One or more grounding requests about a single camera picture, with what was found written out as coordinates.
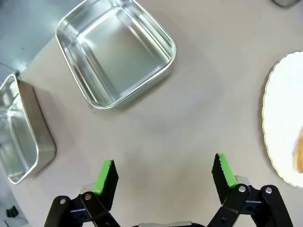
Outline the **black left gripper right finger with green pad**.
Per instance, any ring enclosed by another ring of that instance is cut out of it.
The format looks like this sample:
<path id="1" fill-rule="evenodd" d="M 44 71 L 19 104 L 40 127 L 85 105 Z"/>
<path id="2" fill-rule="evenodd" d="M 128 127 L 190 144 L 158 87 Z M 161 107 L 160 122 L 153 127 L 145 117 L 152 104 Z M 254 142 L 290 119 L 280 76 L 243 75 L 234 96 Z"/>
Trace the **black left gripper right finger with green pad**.
<path id="1" fill-rule="evenodd" d="M 264 185 L 257 190 L 240 183 L 224 154 L 215 154 L 212 175 L 221 207 L 209 227 L 232 227 L 240 215 L 249 215 L 257 227 L 292 227 L 293 223 L 278 188 Z"/>

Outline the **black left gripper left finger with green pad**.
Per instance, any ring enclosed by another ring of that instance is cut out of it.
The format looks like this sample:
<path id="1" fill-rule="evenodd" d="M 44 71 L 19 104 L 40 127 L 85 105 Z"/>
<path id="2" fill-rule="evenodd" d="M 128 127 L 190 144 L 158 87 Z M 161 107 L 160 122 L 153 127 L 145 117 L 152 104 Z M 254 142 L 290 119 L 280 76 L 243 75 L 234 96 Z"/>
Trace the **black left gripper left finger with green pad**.
<path id="1" fill-rule="evenodd" d="M 54 198 L 44 226 L 81 227 L 91 222 L 96 227 L 118 227 L 110 214 L 118 178 L 114 160 L 106 160 L 92 191 L 74 199 L 63 195 Z"/>

